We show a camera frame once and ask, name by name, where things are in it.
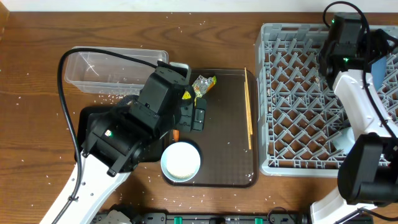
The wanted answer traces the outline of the dark blue plate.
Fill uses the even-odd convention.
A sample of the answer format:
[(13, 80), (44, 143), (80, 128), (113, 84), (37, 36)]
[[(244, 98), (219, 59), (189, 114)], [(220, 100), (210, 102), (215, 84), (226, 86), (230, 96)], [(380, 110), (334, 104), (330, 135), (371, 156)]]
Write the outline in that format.
[(386, 75), (387, 58), (382, 57), (374, 62), (371, 67), (371, 74), (373, 76), (373, 85), (376, 91), (382, 87), (384, 77)]

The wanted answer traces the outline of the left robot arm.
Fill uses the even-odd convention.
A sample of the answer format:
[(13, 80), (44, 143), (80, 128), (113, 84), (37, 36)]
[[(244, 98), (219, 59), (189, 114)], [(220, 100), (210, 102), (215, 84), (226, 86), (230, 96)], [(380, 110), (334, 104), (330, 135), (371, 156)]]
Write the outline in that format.
[(150, 146), (171, 130), (202, 131), (206, 101), (189, 84), (191, 68), (159, 61), (139, 95), (127, 96), (109, 111), (88, 117), (76, 165), (42, 223), (89, 223)]

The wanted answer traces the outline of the light blue cup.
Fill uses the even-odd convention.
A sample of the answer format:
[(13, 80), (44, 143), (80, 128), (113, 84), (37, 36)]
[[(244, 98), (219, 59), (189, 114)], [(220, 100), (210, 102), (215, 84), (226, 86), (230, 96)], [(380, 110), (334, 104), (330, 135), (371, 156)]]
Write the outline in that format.
[(335, 149), (341, 150), (344, 154), (349, 154), (355, 142), (352, 127), (342, 129), (340, 135), (332, 140)]

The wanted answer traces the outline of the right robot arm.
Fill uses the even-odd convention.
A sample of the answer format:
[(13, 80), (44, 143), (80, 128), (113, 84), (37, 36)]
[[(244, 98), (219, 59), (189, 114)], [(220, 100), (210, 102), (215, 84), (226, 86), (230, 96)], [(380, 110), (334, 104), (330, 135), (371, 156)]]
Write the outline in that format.
[(397, 202), (397, 125), (377, 94), (372, 65), (397, 39), (371, 30), (363, 13), (339, 12), (318, 56), (320, 73), (341, 101), (354, 144), (338, 171), (338, 186), (310, 207), (312, 223), (345, 223)]

